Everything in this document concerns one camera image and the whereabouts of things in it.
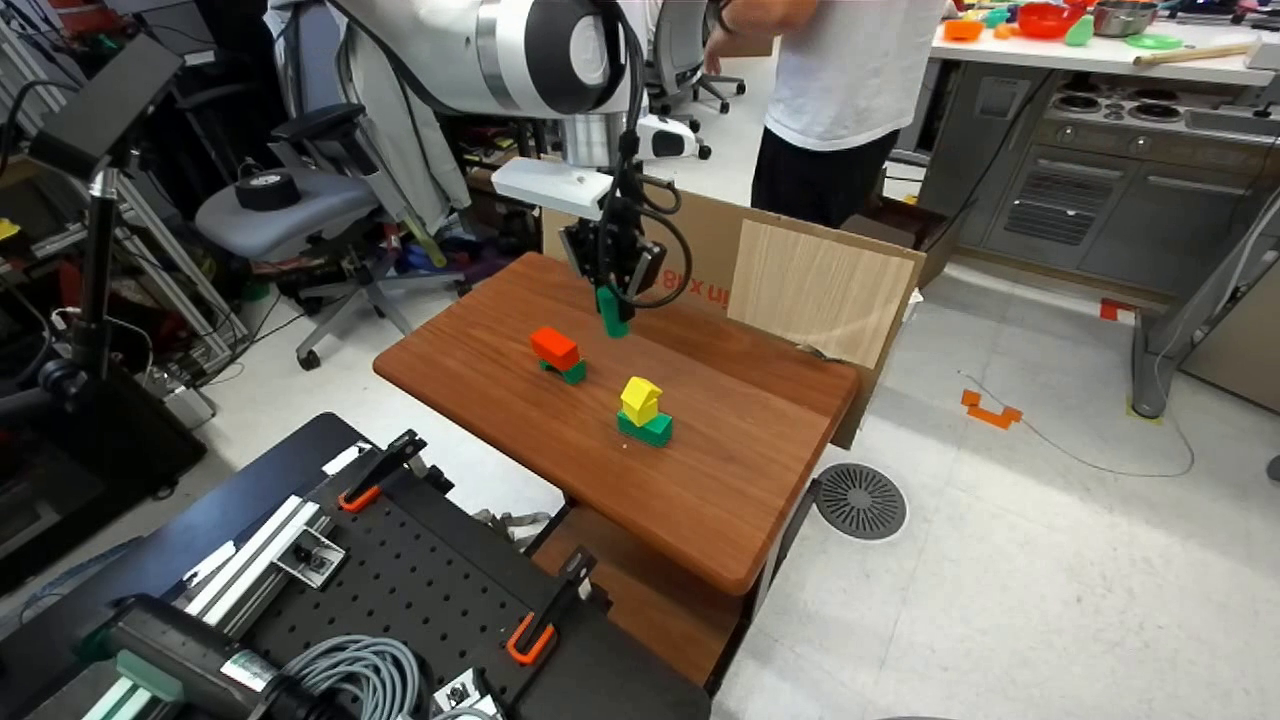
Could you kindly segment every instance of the wooden table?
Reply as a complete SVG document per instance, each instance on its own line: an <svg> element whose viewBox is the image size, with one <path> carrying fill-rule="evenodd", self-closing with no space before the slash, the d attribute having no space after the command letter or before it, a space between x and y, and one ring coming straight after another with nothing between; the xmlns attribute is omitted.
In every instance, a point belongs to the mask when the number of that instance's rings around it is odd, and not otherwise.
<svg viewBox="0 0 1280 720"><path fill-rule="evenodd" d="M528 335L546 325L582 345L590 385L541 368ZM693 308L639 310L627 339L608 339L591 286L546 257L393 345L375 372L725 596L756 586L855 394L855 368ZM665 388L674 449L617 433L627 377Z"/></svg>

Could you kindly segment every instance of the gray floor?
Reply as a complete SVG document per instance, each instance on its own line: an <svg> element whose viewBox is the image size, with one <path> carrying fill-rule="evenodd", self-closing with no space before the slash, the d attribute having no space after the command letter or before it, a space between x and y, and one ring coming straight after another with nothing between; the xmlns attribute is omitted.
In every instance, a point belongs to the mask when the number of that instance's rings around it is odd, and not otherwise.
<svg viewBox="0 0 1280 720"><path fill-rule="evenodd" d="M770 67L734 67L754 96L703 115L716 158L660 171L746 201ZM1130 329L1089 315L1082 286L958 262L925 296L855 449L824 457L888 470L909 526L860 545L808 514L716 716L1276 716L1280 489L1265 463L1280 421L1195 378L1175 385L1169 421L1130 414ZM285 331L207 388L212 457L59 568L166 524L318 411L375 439L421 429L464 507L562 507L528 469L372 377L389 325L355 321L321 372L293 362L307 321L281 303L268 329ZM1030 421L986 429L962 411L964 388Z"/></svg>

